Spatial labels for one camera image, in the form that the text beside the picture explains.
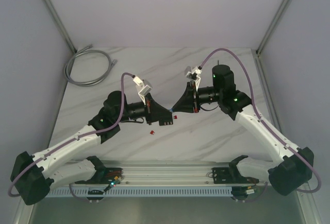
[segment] metal frame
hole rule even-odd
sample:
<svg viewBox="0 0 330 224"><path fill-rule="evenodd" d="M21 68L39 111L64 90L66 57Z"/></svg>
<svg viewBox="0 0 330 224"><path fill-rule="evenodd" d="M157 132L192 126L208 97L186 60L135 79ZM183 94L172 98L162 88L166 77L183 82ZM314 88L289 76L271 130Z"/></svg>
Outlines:
<svg viewBox="0 0 330 224"><path fill-rule="evenodd" d="M13 224L28 224L31 218L33 207L33 205L26 206L24 201L20 199Z"/></svg>
<svg viewBox="0 0 330 224"><path fill-rule="evenodd" d="M52 3L51 0L43 0L46 4L46 7L48 8L56 26L58 27L59 32L61 33L61 35L63 36L64 40L66 41L68 47L70 48L70 50L72 51L72 53L76 53L77 50L73 45L72 40L70 39L70 36L66 30L66 28L64 27L59 15L57 14L54 5Z"/></svg>
<svg viewBox="0 0 330 224"><path fill-rule="evenodd" d="M310 190L309 184L301 186L301 189ZM316 207L313 194L297 192L302 215L307 224L322 224L320 213Z"/></svg>
<svg viewBox="0 0 330 224"><path fill-rule="evenodd" d="M208 177L213 167L228 167L228 163L157 161L157 162L110 162L104 161L106 167L122 168L121 186L219 186Z"/></svg>
<svg viewBox="0 0 330 224"><path fill-rule="evenodd" d="M274 30L276 29L277 25L279 24L281 18L283 17L285 11L287 10L289 4L291 3L291 0L283 0L280 4L272 22L270 23L258 49L257 49L257 55L260 56L264 47L268 43L271 35L273 34Z"/></svg>
<svg viewBox="0 0 330 224"><path fill-rule="evenodd" d="M271 119L271 123L275 126L275 128L281 131L281 125L279 123L279 119L278 119L277 113L275 111L274 101L270 94L269 86L268 86L268 83L266 80L265 72L264 72L262 64L261 64L260 56L258 56L257 52L254 52L254 51L252 51L252 55L253 55L254 62L257 67L259 80L261 82L261 88L265 95L266 105L267 105L267 108L269 111L269 118Z"/></svg>

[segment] white marble table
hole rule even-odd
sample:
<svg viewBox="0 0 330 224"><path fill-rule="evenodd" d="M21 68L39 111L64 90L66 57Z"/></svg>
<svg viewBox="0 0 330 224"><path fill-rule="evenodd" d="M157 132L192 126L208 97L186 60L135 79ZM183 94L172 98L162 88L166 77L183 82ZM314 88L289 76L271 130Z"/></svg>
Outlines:
<svg viewBox="0 0 330 224"><path fill-rule="evenodd" d="M120 77L130 72L147 79L153 86L151 94L162 106L171 108L182 96L187 78L187 66L199 65L214 48L98 48L110 54L118 62L108 78L88 88L68 83L59 111L50 146L62 141L85 125L99 109L108 94L120 90ZM242 60L250 74L256 96L256 103L268 117L265 98L259 82L251 50L232 48ZM203 67L200 87L212 86L211 69L217 64L227 64L235 74L237 89L249 93L248 83L236 60L228 53L215 54ZM99 54L79 57L73 66L71 76L75 80L90 80L101 75L107 68L107 59ZM137 102L135 84L125 79L127 102ZM269 156L254 137L232 121L220 109L198 114L176 113L174 125L158 126L147 124L120 124L121 132L104 144L79 154L75 159L90 155L102 160L173 160L173 161L217 161L228 162L237 156L247 154L257 159Z"/></svg>

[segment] coiled gray cable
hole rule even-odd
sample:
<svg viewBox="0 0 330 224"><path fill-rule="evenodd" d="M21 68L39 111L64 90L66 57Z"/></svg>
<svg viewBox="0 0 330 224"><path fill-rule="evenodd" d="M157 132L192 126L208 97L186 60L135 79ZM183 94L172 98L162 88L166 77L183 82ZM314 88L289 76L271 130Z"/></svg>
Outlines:
<svg viewBox="0 0 330 224"><path fill-rule="evenodd" d="M114 67L114 65L117 61L116 60L111 60L110 56L107 53L105 53L104 51L101 51L101 50L88 50L92 47L93 47L93 45L90 44L90 45L86 46L85 48L77 51L76 54L73 55L72 58L70 58L69 61L65 64L65 66L64 66L64 77L66 78L66 80L69 83L75 84L75 85L80 86L80 87L90 87L90 86L94 86L94 85L100 83L105 78L107 78L107 76L109 75L111 69ZM72 68L74 60L77 57L82 56L84 54L88 54L88 53L101 53L104 56L106 56L108 61L109 61L109 66L108 66L107 71L103 75L101 75L100 77L98 77L94 80L90 80L90 81L75 81L75 80L73 80L70 76L70 69Z"/></svg>

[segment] white wall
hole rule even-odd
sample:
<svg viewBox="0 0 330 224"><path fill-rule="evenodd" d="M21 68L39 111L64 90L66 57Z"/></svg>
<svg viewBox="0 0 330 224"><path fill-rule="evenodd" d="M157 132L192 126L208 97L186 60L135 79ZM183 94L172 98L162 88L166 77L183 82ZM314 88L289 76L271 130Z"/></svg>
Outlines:
<svg viewBox="0 0 330 224"><path fill-rule="evenodd" d="M256 49L282 0L52 0L76 47Z"/></svg>
<svg viewBox="0 0 330 224"><path fill-rule="evenodd" d="M262 54L284 132L315 154L323 180L315 198L323 223L330 220L329 46L330 0L293 0Z"/></svg>
<svg viewBox="0 0 330 224"><path fill-rule="evenodd" d="M42 0L0 0L1 223L18 198L7 196L17 154L43 149L52 132L70 56Z"/></svg>

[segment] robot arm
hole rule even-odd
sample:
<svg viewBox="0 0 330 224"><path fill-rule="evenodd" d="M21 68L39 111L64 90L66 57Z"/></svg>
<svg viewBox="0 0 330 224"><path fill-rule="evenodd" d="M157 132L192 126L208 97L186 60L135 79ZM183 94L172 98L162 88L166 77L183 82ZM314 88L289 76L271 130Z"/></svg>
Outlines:
<svg viewBox="0 0 330 224"><path fill-rule="evenodd" d="M127 104L126 96L123 95L124 108L120 122L143 117L150 125L153 122L159 122L161 126L173 124L172 113L154 101L149 93L150 83L136 76L133 81L137 84L141 101ZM121 101L121 91L110 93L99 113L73 136L31 156L27 152L17 156L10 179L12 182L16 181L14 186L27 205L40 201L51 189L59 186L90 179L98 182L97 179L102 178L105 167L97 157L88 157L75 164L65 164L75 155L106 142L120 131L119 125L104 132L101 130L117 122Z"/></svg>
<svg viewBox="0 0 330 224"><path fill-rule="evenodd" d="M234 74L227 65L213 67L212 87L197 90L195 80L190 75L187 77L192 80L187 83L183 96L173 106L173 112L197 113L202 104L217 102L220 109L232 120L244 126L272 158L272 162L267 162L240 156L229 164L233 177L252 177L270 182L274 189L284 196L311 178L311 170L288 147L301 155L311 166L314 161L313 152L307 147L300 149L288 140L263 118L258 110L260 117L256 115L251 99L245 93L236 90ZM279 142L262 122L285 141L286 146Z"/></svg>

